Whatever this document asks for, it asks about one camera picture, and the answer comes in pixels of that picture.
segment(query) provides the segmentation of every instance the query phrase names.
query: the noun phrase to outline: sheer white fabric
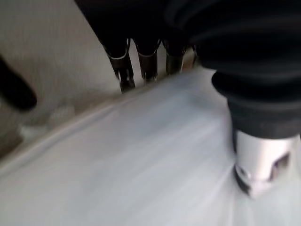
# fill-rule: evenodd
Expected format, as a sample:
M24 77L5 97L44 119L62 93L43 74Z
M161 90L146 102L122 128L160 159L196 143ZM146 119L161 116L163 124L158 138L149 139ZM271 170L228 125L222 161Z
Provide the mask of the sheer white fabric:
M297 175L256 201L238 189L228 111L211 74L130 94L7 158L0 225L301 225Z

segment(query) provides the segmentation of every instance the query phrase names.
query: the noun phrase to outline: tulle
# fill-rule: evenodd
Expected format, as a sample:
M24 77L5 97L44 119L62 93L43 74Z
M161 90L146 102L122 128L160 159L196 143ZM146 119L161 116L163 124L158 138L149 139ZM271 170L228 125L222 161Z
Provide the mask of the tulle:
M301 225L296 167L257 200L236 185L230 118L211 75L127 95L8 157L0 225Z

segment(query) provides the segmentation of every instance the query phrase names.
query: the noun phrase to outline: metal nozzle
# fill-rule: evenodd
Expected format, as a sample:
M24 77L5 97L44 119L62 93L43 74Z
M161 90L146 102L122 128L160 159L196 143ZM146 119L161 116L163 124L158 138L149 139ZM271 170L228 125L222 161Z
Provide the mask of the metal nozzle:
M265 139L238 131L234 174L239 187L256 198L287 171L295 137Z
M111 57L108 54L109 60L115 72L117 79L120 81L120 89L122 93L135 88L134 72L128 51L124 56L119 58Z

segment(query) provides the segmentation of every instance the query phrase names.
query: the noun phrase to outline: white fabric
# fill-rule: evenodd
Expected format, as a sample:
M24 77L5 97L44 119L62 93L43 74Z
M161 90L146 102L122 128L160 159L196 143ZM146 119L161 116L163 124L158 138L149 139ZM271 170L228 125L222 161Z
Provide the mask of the white fabric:
M297 176L254 201L233 179L208 71L96 109L0 165L1 226L299 226Z

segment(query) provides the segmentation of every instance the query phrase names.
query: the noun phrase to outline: silver metal cylinder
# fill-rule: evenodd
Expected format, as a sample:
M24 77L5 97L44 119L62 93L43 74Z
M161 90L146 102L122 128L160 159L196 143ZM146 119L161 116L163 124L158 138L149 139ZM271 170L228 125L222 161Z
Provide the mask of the silver metal cylinder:
M235 171L240 187L252 197L268 190L285 172L295 139L265 139L237 131Z

